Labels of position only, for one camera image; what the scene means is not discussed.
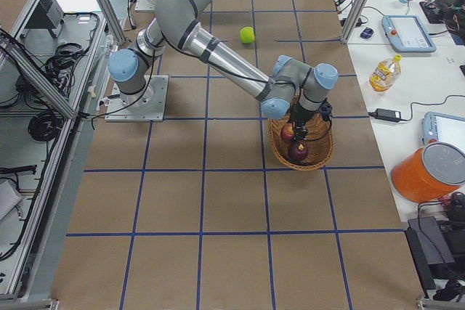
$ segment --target gray lid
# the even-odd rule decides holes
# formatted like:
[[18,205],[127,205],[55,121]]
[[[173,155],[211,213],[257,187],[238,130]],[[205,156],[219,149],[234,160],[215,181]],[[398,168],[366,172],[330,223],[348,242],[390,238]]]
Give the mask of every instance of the gray lid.
[[425,169],[438,181],[449,185],[465,183],[465,154],[453,145],[435,142],[421,154]]

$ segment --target grid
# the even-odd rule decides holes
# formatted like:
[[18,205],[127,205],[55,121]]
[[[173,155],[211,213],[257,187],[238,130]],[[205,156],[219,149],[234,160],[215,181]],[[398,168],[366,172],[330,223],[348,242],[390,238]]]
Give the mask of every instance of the grid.
[[258,104],[167,50],[163,123],[97,123],[52,289],[64,309],[414,309],[421,289],[332,1],[290,3],[215,0],[201,22],[264,72],[279,54],[339,69],[329,164],[283,167]]

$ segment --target tennis ball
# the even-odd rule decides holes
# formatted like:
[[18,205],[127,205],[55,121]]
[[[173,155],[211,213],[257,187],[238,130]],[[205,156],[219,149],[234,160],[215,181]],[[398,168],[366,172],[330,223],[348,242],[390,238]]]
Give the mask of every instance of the tennis ball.
[[242,44],[251,44],[255,41],[254,29],[252,27],[244,27],[239,31],[240,41]]

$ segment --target white desk surface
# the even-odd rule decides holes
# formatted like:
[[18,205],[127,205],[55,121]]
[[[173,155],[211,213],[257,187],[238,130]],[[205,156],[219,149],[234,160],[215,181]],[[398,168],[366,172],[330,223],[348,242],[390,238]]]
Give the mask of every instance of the white desk surface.
[[[390,90],[383,93],[375,92],[368,78],[379,61],[395,52],[388,45],[370,45],[369,50],[367,54],[367,46],[349,45],[367,111],[378,107],[399,110],[402,117],[408,119],[411,102],[435,103],[442,102],[449,94],[465,95],[465,76],[458,67],[465,63],[465,46],[439,46],[430,56],[403,57],[400,61],[401,76]],[[451,97],[440,106],[414,105],[413,119],[407,123],[371,119],[388,176],[396,164],[423,145],[421,120],[427,111],[465,117],[465,98]],[[404,199],[391,187],[401,221],[416,217],[416,204]]]
[[[399,0],[367,0],[366,6],[375,7],[385,15],[416,15],[419,17],[420,21],[422,21],[426,30],[429,33],[439,33],[444,31],[446,28],[443,24],[431,24],[428,22],[419,5],[420,1],[423,0],[412,0],[410,2],[409,10],[407,5],[400,3]],[[343,9],[347,4],[348,1],[343,3],[341,8]],[[350,7],[344,10],[339,15],[339,18],[347,17],[349,10]],[[382,15],[379,14],[376,10],[369,8],[364,9],[362,11],[362,15],[365,15],[368,18],[368,23],[353,30],[352,35],[349,38],[349,44],[389,44],[384,30],[381,26]],[[374,31],[373,36],[368,40],[360,37],[360,33],[367,26],[373,29]],[[432,40],[436,46],[455,45],[450,34],[447,32],[438,36],[433,36]]]
[[[417,15],[430,33],[445,30],[443,24],[428,23],[419,1],[411,1],[408,14]],[[368,0],[366,6],[375,7],[386,15],[405,15],[407,12],[407,6],[398,0]],[[347,14],[348,11],[343,12],[340,18],[347,17]],[[411,102],[436,103],[442,102],[449,94],[465,94],[465,76],[459,69],[459,65],[465,64],[465,46],[456,46],[449,33],[432,37],[437,46],[436,52],[403,54],[399,80],[390,90],[384,93],[375,92],[368,83],[368,78],[379,61],[392,57],[396,52],[382,30],[381,14],[373,9],[364,9],[362,14],[368,17],[369,23],[353,30],[348,48],[367,111],[374,111],[378,107],[399,110],[402,117],[408,119],[411,115]],[[360,37],[366,26],[374,30],[374,35],[369,40]],[[423,145],[421,121],[427,111],[465,117],[465,98],[451,97],[445,105],[440,106],[414,105],[413,119],[407,123],[371,119],[388,177],[396,164]],[[391,188],[401,221],[416,218],[417,204],[406,200],[392,185]]]

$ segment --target plug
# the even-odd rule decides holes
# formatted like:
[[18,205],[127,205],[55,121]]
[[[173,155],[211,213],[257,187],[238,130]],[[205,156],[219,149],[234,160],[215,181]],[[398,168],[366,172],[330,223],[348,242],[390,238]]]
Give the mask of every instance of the plug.
[[374,112],[368,112],[368,115],[372,118],[390,121],[392,123],[398,123],[402,120],[400,117],[400,112],[397,110],[376,108]]

